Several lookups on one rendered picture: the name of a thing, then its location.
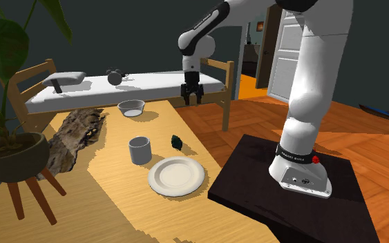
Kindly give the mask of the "dark round alarm clock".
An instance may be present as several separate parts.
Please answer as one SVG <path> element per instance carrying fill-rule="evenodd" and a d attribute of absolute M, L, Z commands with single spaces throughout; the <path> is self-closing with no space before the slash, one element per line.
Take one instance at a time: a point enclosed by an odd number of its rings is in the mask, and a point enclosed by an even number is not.
<path fill-rule="evenodd" d="M 122 83 L 122 78 L 127 76 L 127 73 L 122 72 L 120 69 L 115 69 L 115 70 L 107 70 L 106 75 L 109 84 L 113 86 L 118 86 Z"/>

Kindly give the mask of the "grey cup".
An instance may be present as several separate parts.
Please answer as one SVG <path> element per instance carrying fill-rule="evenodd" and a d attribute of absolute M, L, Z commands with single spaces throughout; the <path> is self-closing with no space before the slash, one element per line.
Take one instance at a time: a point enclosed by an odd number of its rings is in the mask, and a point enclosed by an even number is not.
<path fill-rule="evenodd" d="M 134 164 L 142 165 L 151 161 L 151 145 L 148 137 L 137 136 L 129 141 L 129 152 Z"/>

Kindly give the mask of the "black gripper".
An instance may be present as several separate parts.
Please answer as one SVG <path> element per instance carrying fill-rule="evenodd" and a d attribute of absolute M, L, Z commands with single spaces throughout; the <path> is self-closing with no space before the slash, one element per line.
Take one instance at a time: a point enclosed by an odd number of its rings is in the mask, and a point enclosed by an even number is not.
<path fill-rule="evenodd" d="M 202 96 L 204 95 L 203 86 L 199 84 L 200 73 L 198 71 L 184 72 L 184 83 L 181 85 L 181 95 L 184 98 L 184 104 L 188 106 L 190 104 L 189 95 L 191 93 L 196 94 L 197 104 L 202 103 Z"/>

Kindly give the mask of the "white plate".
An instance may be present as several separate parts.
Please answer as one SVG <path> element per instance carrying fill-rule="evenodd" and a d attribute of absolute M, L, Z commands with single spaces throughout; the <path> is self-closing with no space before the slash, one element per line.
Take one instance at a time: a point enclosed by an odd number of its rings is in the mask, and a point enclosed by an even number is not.
<path fill-rule="evenodd" d="M 153 191 L 167 197 L 181 197 L 196 191 L 205 179 L 202 165 L 190 157 L 169 157 L 156 163 L 148 174 Z"/>

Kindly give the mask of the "clear glass bowl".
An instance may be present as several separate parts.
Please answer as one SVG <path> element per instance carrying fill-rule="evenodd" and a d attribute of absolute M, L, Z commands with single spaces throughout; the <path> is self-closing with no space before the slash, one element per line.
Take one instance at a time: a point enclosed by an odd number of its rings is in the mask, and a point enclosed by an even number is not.
<path fill-rule="evenodd" d="M 120 102 L 117 107 L 125 117 L 136 117 L 143 113 L 145 102 L 138 99 Z"/>

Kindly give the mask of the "brown rough bark slab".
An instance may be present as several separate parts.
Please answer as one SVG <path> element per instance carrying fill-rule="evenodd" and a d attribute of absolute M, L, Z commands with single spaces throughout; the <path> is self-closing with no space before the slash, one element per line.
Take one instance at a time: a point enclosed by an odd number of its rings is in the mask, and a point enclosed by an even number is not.
<path fill-rule="evenodd" d="M 79 150 L 98 141 L 105 119 L 103 108 L 71 111 L 48 141 L 50 157 L 46 168 L 53 176 L 74 168 Z"/>

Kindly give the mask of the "wooden bed with white mattress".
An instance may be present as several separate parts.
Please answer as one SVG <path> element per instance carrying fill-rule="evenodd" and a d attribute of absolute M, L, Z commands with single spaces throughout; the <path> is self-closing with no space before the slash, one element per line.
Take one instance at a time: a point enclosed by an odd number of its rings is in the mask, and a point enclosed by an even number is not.
<path fill-rule="evenodd" d="M 16 72 L 8 84 L 8 99 L 26 132 L 43 131 L 57 113 L 116 106 L 130 99 L 167 100 L 175 108 L 186 105 L 181 96 L 183 71 L 129 74 L 118 86 L 109 84 L 107 76 L 85 77 L 80 84 L 62 86 L 61 93 L 41 82 L 23 92 L 18 89 L 18 83 L 45 71 L 56 72 L 52 59 Z"/>

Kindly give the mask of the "black robot stand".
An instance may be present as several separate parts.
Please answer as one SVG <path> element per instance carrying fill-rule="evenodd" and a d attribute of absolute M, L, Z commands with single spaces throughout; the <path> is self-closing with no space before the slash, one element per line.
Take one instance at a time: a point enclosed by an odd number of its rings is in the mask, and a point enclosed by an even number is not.
<path fill-rule="evenodd" d="M 276 146 L 243 135 L 208 198 L 266 224 L 280 243 L 380 243 L 349 160 L 319 154 L 332 183 L 321 199 L 287 191 L 269 175 Z"/>

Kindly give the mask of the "grey pillow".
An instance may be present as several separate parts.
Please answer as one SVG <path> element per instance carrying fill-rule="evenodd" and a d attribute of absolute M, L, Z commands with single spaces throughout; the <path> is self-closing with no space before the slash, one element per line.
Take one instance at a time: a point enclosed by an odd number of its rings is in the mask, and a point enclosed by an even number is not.
<path fill-rule="evenodd" d="M 71 86 L 82 83 L 85 72 L 55 72 L 42 81 L 45 86 L 52 86 L 52 80 L 56 79 L 60 86 Z"/>

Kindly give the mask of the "potted plant on wooden stand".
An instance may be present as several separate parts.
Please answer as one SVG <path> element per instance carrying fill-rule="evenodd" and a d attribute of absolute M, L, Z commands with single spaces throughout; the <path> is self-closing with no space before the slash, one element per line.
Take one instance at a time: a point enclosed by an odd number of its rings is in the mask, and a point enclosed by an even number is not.
<path fill-rule="evenodd" d="M 57 220 L 37 182 L 36 176 L 43 175 L 49 183 L 65 196 L 66 192 L 60 183 L 47 169 L 50 149 L 45 136 L 37 132 L 18 134 L 8 130 L 6 122 L 6 105 L 31 94 L 31 90 L 15 95 L 20 76 L 29 78 L 44 71 L 45 65 L 22 70 L 28 57 L 30 39 L 26 26 L 6 18 L 0 7 L 0 182 L 8 185 L 17 218 L 25 215 L 19 192 L 19 182 L 27 183 L 30 191 L 44 212 L 50 224 Z"/>

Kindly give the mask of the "white panel door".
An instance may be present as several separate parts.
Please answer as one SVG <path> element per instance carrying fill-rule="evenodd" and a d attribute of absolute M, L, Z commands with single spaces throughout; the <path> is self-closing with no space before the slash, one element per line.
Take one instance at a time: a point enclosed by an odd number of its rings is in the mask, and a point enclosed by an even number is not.
<path fill-rule="evenodd" d="M 267 94 L 285 103 L 290 98 L 303 29 L 301 14 L 282 10 Z"/>

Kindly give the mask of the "dark brown open door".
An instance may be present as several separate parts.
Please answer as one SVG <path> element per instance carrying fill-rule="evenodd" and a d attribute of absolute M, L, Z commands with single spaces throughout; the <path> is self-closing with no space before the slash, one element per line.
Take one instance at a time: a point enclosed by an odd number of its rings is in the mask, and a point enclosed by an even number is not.
<path fill-rule="evenodd" d="M 283 9 L 276 4 L 267 9 L 266 20 L 263 27 L 262 46 L 258 54 L 259 60 L 256 73 L 256 88 L 267 88 L 269 85 L 282 10 Z"/>

